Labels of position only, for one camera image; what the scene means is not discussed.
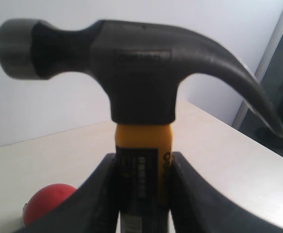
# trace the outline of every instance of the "red ball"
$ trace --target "red ball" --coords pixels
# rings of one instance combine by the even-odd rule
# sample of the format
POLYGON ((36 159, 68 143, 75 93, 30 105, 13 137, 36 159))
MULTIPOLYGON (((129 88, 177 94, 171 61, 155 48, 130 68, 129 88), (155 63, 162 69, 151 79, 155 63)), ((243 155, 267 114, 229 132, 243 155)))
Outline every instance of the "red ball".
POLYGON ((24 225, 27 226, 56 208, 64 200, 70 197, 75 190, 75 187, 63 183, 51 184, 40 189, 24 207, 24 225))

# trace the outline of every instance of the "white table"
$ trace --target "white table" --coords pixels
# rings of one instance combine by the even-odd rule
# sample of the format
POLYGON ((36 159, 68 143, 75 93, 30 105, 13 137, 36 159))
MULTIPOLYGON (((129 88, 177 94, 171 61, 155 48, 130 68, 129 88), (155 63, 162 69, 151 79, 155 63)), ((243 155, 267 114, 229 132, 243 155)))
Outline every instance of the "white table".
MULTIPOLYGON (((40 188, 80 186, 104 155, 115 151, 115 128, 104 122, 1 147, 0 233, 20 228, 22 207, 40 188)), ((173 129, 173 150, 211 185, 283 227, 282 157, 188 102, 178 105, 173 129)))

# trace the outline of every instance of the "white wall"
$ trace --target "white wall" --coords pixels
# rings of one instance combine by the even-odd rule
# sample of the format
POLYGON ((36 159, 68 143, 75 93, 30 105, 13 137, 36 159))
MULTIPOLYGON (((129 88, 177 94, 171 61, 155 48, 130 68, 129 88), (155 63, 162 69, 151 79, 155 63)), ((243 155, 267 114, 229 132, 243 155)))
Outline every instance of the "white wall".
MULTIPOLYGON (((77 30, 97 19, 182 26, 215 38, 255 71, 283 10, 283 0, 0 0, 0 24, 13 17, 41 18, 77 30)), ((231 124, 242 98, 222 82, 194 75, 181 99, 231 124)), ((99 85, 77 73, 48 82, 16 81, 0 68, 0 146, 108 120, 99 85)))

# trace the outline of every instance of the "gray door frame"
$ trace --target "gray door frame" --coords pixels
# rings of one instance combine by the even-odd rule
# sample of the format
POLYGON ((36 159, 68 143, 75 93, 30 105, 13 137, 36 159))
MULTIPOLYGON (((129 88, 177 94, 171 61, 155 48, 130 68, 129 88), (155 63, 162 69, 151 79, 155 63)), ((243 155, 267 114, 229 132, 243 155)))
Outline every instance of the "gray door frame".
MULTIPOLYGON (((258 81, 261 82, 261 80, 263 79, 266 70, 268 68, 268 65, 274 55, 274 52, 277 48, 277 45, 281 39, 283 35, 283 12, 282 15, 280 16, 278 23, 274 29, 274 32, 272 34, 272 37, 266 47, 266 51, 264 52, 262 59, 260 61, 260 64, 257 68, 257 71, 255 73, 256 78, 258 79, 258 81)), ((242 124, 245 115, 248 111, 248 106, 246 105, 246 103, 243 101, 242 104, 240 105, 240 108, 236 114, 236 117, 234 119, 234 122, 232 124, 232 127, 235 129, 239 129, 240 125, 242 124)))

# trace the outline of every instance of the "table surface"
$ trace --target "table surface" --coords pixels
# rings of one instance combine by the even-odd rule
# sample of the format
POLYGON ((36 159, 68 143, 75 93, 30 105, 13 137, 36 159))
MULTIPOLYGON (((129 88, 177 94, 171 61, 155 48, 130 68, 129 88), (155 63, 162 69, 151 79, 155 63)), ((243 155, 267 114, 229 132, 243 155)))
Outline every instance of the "table surface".
MULTIPOLYGON (((0 233, 21 227, 22 207, 40 188, 80 186, 104 155, 115 151, 115 129, 103 122, 1 147, 0 233)), ((283 227, 282 157, 188 102, 178 104, 173 130, 173 150, 181 151, 205 180, 283 227)))

